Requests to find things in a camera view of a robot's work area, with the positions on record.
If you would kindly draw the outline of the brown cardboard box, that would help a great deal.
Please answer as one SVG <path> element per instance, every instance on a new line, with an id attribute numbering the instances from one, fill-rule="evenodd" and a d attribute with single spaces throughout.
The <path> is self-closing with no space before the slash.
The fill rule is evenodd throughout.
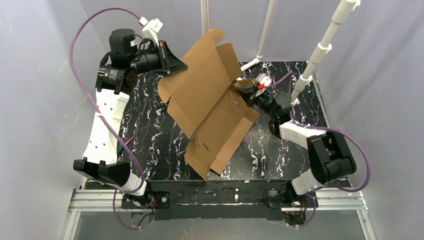
<path id="1" fill-rule="evenodd" d="M 183 56 L 187 70 L 157 85 L 167 112 L 189 139 L 184 160 L 203 179 L 221 174 L 259 117 L 237 93 L 242 75 L 234 47 L 220 44 L 224 31 L 209 30 Z"/>

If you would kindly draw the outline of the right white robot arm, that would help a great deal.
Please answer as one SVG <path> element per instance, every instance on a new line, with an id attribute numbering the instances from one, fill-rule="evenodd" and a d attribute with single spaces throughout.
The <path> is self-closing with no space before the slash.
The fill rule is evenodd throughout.
<path id="1" fill-rule="evenodd" d="M 256 105 L 269 115 L 268 125 L 274 136 L 308 151 L 310 168 L 287 183 L 282 193 L 286 200 L 294 200 L 356 172 L 356 162 L 342 134 L 301 126 L 291 120 L 293 107 L 288 93 L 272 95 L 262 85 L 239 86 L 236 92 L 247 106 Z"/>

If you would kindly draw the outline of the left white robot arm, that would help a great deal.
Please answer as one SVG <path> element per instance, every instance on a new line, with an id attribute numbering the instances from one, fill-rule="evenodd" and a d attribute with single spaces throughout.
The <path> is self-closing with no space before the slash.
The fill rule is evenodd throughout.
<path id="1" fill-rule="evenodd" d="M 142 48 L 132 29 L 121 28 L 109 36 L 110 51 L 100 60 L 95 82 L 95 115 L 86 150 L 73 169 L 89 180 L 113 186 L 122 193 L 143 196 L 147 182 L 132 173 L 131 164 L 118 161 L 118 136 L 124 110 L 138 75 L 157 72 L 172 75 L 188 69 L 164 40 L 148 37 Z"/>

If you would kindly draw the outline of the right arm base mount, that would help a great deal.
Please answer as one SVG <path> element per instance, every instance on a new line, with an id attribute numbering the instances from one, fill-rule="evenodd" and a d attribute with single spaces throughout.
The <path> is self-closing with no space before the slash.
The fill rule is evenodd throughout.
<path id="1" fill-rule="evenodd" d="M 282 207 L 300 208 L 295 211 L 283 211 L 283 221 L 287 227 L 300 228 L 308 225 L 315 217 L 318 201 L 311 192 L 297 195 L 290 187 L 283 191 L 270 190 L 257 200 L 270 209 L 281 209 Z"/>

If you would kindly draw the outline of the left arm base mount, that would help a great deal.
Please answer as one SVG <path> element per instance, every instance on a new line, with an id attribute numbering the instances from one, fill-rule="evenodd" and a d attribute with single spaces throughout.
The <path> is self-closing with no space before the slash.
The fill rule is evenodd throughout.
<path id="1" fill-rule="evenodd" d="M 120 208 L 132 213 L 153 214 L 155 220 L 166 221 L 171 219 L 171 192 L 151 191 L 143 196 L 125 194 Z"/>

